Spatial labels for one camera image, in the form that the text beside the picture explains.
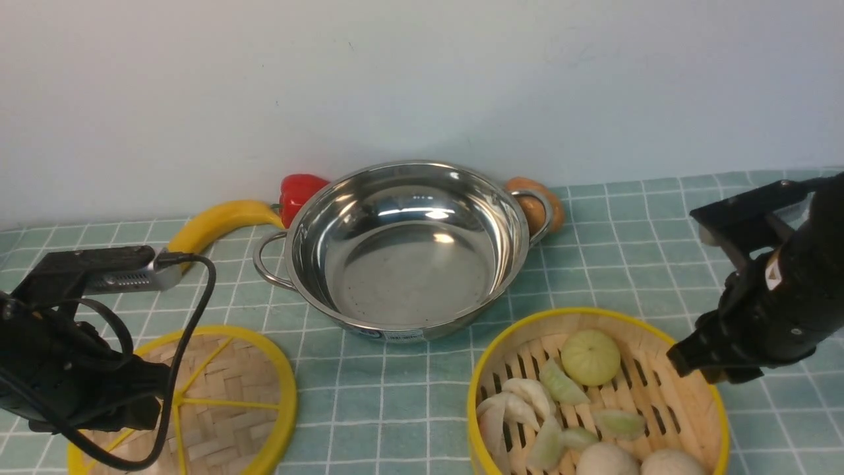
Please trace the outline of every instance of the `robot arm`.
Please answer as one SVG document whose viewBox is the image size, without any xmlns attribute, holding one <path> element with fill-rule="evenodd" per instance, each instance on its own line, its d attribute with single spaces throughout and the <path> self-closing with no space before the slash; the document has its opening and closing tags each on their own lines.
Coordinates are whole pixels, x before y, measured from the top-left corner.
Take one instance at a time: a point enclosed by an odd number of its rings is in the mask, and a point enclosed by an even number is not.
<svg viewBox="0 0 844 475">
<path fill-rule="evenodd" d="M 775 212 L 814 192 L 809 219 L 793 230 Z M 678 374 L 744 383 L 761 368 L 794 364 L 844 325 L 844 173 L 782 180 L 691 211 L 701 236 L 736 267 L 717 309 L 668 358 Z M 751 257 L 752 253 L 772 250 Z"/>
<path fill-rule="evenodd" d="M 133 354 L 126 326 L 85 293 L 141 292 L 172 287 L 179 264 L 201 262 L 208 284 L 179 340 L 172 365 Z M 0 292 L 0 408 L 29 421 L 35 432 L 61 433 L 97 461 L 123 471 L 151 466 L 164 447 L 176 372 L 214 290 L 216 271 L 203 256 L 156 253 L 149 246 L 49 253 L 11 294 Z M 113 350 L 96 328 L 74 319 L 92 308 L 120 342 Z M 126 461 L 101 449 L 80 429 L 152 430 L 153 449 Z"/>
</svg>

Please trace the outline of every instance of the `stainless steel pot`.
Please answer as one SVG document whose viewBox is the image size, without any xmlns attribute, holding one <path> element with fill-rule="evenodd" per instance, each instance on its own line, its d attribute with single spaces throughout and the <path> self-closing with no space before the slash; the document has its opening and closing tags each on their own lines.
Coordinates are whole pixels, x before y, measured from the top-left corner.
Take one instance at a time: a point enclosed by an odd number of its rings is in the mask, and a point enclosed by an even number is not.
<svg viewBox="0 0 844 475">
<path fill-rule="evenodd" d="M 528 236 L 514 197 L 532 196 L 545 223 Z M 289 230 L 266 236 L 253 263 L 338 325 L 388 341 L 425 341 L 463 328 L 513 282 L 553 211 L 532 190 L 507 192 L 487 177 L 434 161 L 369 167 L 330 183 Z M 286 238 L 289 279 L 262 262 Z"/>
</svg>

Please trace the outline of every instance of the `black cable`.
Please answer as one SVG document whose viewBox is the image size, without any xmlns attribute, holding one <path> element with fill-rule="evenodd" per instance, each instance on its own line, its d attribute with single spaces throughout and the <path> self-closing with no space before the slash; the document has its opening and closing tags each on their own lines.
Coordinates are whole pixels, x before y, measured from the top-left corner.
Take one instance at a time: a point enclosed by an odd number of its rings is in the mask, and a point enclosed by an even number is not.
<svg viewBox="0 0 844 475">
<path fill-rule="evenodd" d="M 120 359 L 103 360 L 102 358 L 92 358 L 88 355 L 77 354 L 74 355 L 71 359 L 71 362 L 73 364 L 93 369 L 95 371 L 109 373 L 111 371 L 117 371 L 124 364 L 132 361 L 134 353 L 132 334 L 129 333 L 129 329 L 126 327 L 126 324 L 123 323 L 123 320 L 121 320 L 120 317 L 118 317 L 110 308 L 106 307 L 103 303 L 97 302 L 96 300 L 92 300 L 90 298 L 70 298 L 68 300 L 62 300 L 58 303 L 40 305 L 34 308 L 33 311 L 37 312 L 42 310 L 43 308 L 58 307 L 59 305 L 62 305 L 64 303 L 79 303 L 81 305 L 84 305 L 85 307 L 94 310 L 100 317 L 103 318 L 103 320 L 105 320 L 109 328 L 111 328 L 111 331 L 113 331 L 114 335 L 117 337 L 117 342 L 120 343 Z"/>
<path fill-rule="evenodd" d="M 45 404 L 41 400 L 41 396 L 35 393 L 24 381 L 2 366 L 0 366 L 0 381 L 8 385 L 12 392 L 20 396 L 27 402 L 27 404 L 32 406 L 32 408 L 35 409 L 48 423 L 55 427 L 61 435 L 68 439 L 72 444 L 76 445 L 82 452 L 92 459 L 124 472 L 136 472 L 138 470 L 151 467 L 155 461 L 158 460 L 166 442 L 167 428 L 170 425 L 170 412 L 173 409 L 173 395 L 176 392 L 176 376 L 179 373 L 181 359 L 187 349 L 187 343 L 190 341 L 191 335 L 199 323 L 199 319 L 202 318 L 205 308 L 208 307 L 208 301 L 211 299 L 211 294 L 214 291 L 214 284 L 217 282 L 217 270 L 214 267 L 214 263 L 211 262 L 211 259 L 202 255 L 182 253 L 162 254 L 160 256 L 159 264 L 167 266 L 181 264 L 184 262 L 199 262 L 208 267 L 208 282 L 205 284 L 203 295 L 199 298 L 197 307 L 193 310 L 191 318 L 187 321 L 185 330 L 182 332 L 179 343 L 176 346 L 176 353 L 173 355 L 173 361 L 170 366 L 170 378 L 167 380 L 167 391 L 164 394 L 164 399 L 161 403 L 159 429 L 155 435 L 155 442 L 153 443 L 152 450 L 143 460 L 130 461 L 114 456 L 103 450 L 102 447 L 99 447 L 71 426 L 66 418 L 62 417 L 51 407 Z"/>
</svg>

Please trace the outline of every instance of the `pot rim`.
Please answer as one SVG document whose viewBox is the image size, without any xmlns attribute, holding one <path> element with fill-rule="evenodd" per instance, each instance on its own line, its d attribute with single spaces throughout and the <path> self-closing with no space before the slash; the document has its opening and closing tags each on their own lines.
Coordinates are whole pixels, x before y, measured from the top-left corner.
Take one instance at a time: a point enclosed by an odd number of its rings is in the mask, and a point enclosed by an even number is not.
<svg viewBox="0 0 844 475">
<path fill-rule="evenodd" d="M 320 299 L 315 298 L 313 294 L 305 290 L 305 287 L 302 285 L 302 281 L 299 278 L 299 274 L 296 271 L 295 264 L 293 258 L 293 246 L 287 245 L 287 243 L 292 242 L 293 239 L 299 234 L 300 229 L 302 229 L 301 221 L 302 217 L 308 214 L 308 211 L 316 205 L 316 202 L 327 193 L 329 190 L 337 187 L 340 183 L 343 183 L 353 177 L 358 177 L 359 175 L 363 175 L 368 172 L 374 172 L 375 170 L 380 170 L 382 168 L 391 168 L 391 167 L 399 167 L 404 165 L 424 165 L 424 166 L 433 166 L 433 167 L 444 167 L 448 169 L 452 169 L 455 172 L 467 173 L 473 175 L 475 178 L 479 179 L 480 181 L 484 182 L 486 186 L 490 189 L 493 189 L 495 193 L 503 199 L 507 204 L 509 204 L 514 210 L 516 210 L 516 215 L 518 217 L 517 223 L 512 223 L 515 226 L 518 226 L 521 230 L 522 234 L 522 241 L 524 245 L 519 250 L 518 253 L 513 253 L 513 263 L 512 268 L 507 277 L 495 288 L 492 289 L 490 293 L 488 293 L 483 299 L 479 300 L 475 305 L 472 307 L 466 308 L 459 313 L 455 313 L 453 318 L 449 319 L 448 321 L 443 321 L 439 323 L 435 323 L 433 325 L 415 325 L 415 324 L 395 324 L 395 325 L 388 325 L 388 324 L 373 324 L 371 322 L 367 322 L 365 320 L 356 319 L 353 317 L 349 317 L 348 315 L 344 315 L 339 313 L 338 311 L 329 308 L 325 303 L 323 303 Z M 449 163 L 446 161 L 431 161 L 431 160 L 401 160 L 401 161 L 388 161 L 379 163 L 376 165 L 372 165 L 370 167 L 361 168 L 355 172 L 348 173 L 329 184 L 325 185 L 316 192 L 307 202 L 299 209 L 299 212 L 296 213 L 296 217 L 294 218 L 293 222 L 290 223 L 290 227 L 288 228 L 288 235 L 285 239 L 284 243 L 284 265 L 287 268 L 288 276 L 290 280 L 293 282 L 296 291 L 310 304 L 316 307 L 320 312 L 328 315 L 329 317 L 336 319 L 340 322 L 345 323 L 346 325 L 352 325 L 359 328 L 367 329 L 367 330 L 379 330 L 379 331 L 411 331 L 411 330 L 428 330 L 434 329 L 442 326 L 453 325 L 454 322 L 459 321 L 461 319 L 467 318 L 469 315 L 479 313 L 481 310 L 485 309 L 495 300 L 497 300 L 505 290 L 513 283 L 513 280 L 516 279 L 519 271 L 522 270 L 524 266 L 525 260 L 528 257 L 528 250 L 530 249 L 530 233 L 528 231 L 528 219 L 522 211 L 522 207 L 518 204 L 518 201 L 509 193 L 506 192 L 503 186 L 498 184 L 497 182 L 493 181 L 483 173 L 475 171 L 473 168 L 459 166 L 453 163 Z"/>
</svg>

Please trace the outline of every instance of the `yellow rim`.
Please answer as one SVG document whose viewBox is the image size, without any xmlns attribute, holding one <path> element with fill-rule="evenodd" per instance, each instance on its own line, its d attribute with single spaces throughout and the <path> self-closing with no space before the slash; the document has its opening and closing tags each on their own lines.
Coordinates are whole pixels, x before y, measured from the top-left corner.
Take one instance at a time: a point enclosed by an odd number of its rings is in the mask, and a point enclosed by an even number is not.
<svg viewBox="0 0 844 475">
<path fill-rule="evenodd" d="M 538 314 L 533 314 L 525 319 L 516 322 L 513 325 L 510 325 L 506 330 L 502 331 L 492 341 L 492 343 L 490 343 L 490 345 L 486 348 L 486 351 L 484 351 L 484 354 L 481 355 L 480 360 L 475 366 L 474 372 L 472 374 L 472 381 L 469 383 L 469 393 L 466 400 L 466 413 L 468 414 L 469 446 L 472 447 L 472 450 L 475 452 L 474 455 L 477 457 L 476 459 L 475 456 L 473 456 L 472 462 L 474 466 L 475 460 L 477 460 L 478 464 L 480 465 L 479 468 L 482 468 L 484 473 L 500 475 L 500 471 L 495 466 L 495 463 L 492 462 L 492 457 L 490 456 L 490 453 L 486 450 L 486 447 L 484 446 L 484 441 L 481 439 L 480 429 L 478 429 L 478 419 L 475 416 L 475 395 L 478 394 L 478 387 L 480 386 L 480 369 L 486 366 L 487 360 L 490 358 L 492 350 L 495 349 L 507 337 L 512 335 L 513 332 L 515 332 L 516 330 L 522 328 L 523 326 L 530 325 L 537 320 L 564 314 L 598 314 L 604 317 L 619 319 L 629 324 L 636 325 L 647 331 L 650 331 L 652 334 L 658 336 L 660 339 L 667 342 L 669 345 L 673 345 L 675 343 L 674 339 L 671 336 L 668 336 L 656 327 L 653 327 L 638 319 L 634 319 L 633 317 L 630 317 L 628 315 L 613 312 L 611 310 L 604 310 L 602 308 L 554 308 L 552 310 L 546 310 L 544 312 L 539 312 Z M 718 393 L 718 389 L 714 385 L 709 385 L 709 390 L 712 391 L 712 396 L 715 399 L 715 404 L 718 410 L 718 420 L 721 423 L 721 450 L 718 455 L 718 462 L 715 466 L 714 475 L 723 475 L 727 472 L 727 463 L 730 455 L 730 433 L 727 420 L 727 411 L 724 409 L 724 403 L 721 399 L 721 395 Z"/>
<path fill-rule="evenodd" d="M 228 336 L 229 339 L 226 340 L 222 345 L 220 345 L 217 350 L 211 353 L 208 358 L 205 359 L 202 365 L 200 365 L 194 370 L 193 374 L 185 383 L 185 385 L 177 391 L 177 396 L 174 397 L 173 415 L 171 416 L 171 423 L 173 423 L 174 429 L 176 431 L 176 440 L 178 441 L 176 449 L 177 456 L 179 459 L 180 472 L 182 474 L 187 473 L 187 463 L 185 460 L 184 448 L 182 447 L 181 443 L 181 424 L 179 423 L 178 418 L 178 407 L 184 403 L 254 407 L 261 409 L 274 409 L 279 411 L 279 417 L 275 421 L 273 431 L 270 433 L 269 437 L 267 437 L 267 442 L 264 443 L 264 446 L 255 455 L 255 458 L 252 459 L 252 463 L 249 464 L 249 467 L 244 469 L 244 473 L 269 473 L 275 470 L 275 467 L 279 464 L 281 457 L 287 450 L 287 445 L 290 443 L 290 438 L 293 435 L 293 430 L 295 429 L 296 424 L 296 408 L 298 404 L 296 395 L 296 380 L 293 375 L 293 369 L 290 367 L 290 363 L 287 357 L 284 355 L 284 353 L 281 352 L 281 350 L 275 345 L 275 343 L 270 341 L 266 336 L 260 335 L 252 330 L 247 330 L 245 328 L 224 325 L 202 326 L 198 327 L 193 332 L 193 335 L 225 335 Z M 167 343 L 177 341 L 179 340 L 179 338 L 181 338 L 181 331 L 175 331 L 173 333 L 170 333 L 169 335 L 164 335 L 145 345 L 142 345 L 137 350 L 135 350 L 135 354 L 143 356 L 150 350 L 153 350 Z M 267 355 L 270 362 L 272 362 L 279 377 L 279 389 L 281 394 L 283 395 L 278 405 L 246 401 L 186 399 L 182 396 L 185 390 L 187 390 L 187 388 L 190 387 L 191 383 L 193 383 L 193 381 L 197 378 L 199 372 L 205 369 L 205 366 L 210 363 L 211 360 L 214 359 L 214 357 L 217 356 L 219 352 L 221 352 L 223 348 L 228 346 L 229 343 L 231 343 L 235 338 L 240 338 L 241 340 L 248 341 L 253 346 L 259 348 L 262 352 L 264 352 L 264 354 Z M 131 429 L 123 431 L 120 436 L 117 437 L 116 440 L 114 440 L 110 445 L 106 447 L 106 449 L 113 450 L 133 432 L 134 430 Z M 69 473 L 74 475 L 87 474 L 90 469 L 93 468 L 94 464 L 95 463 L 86 464 L 84 461 L 83 452 L 76 445 L 68 445 Z"/>
</svg>

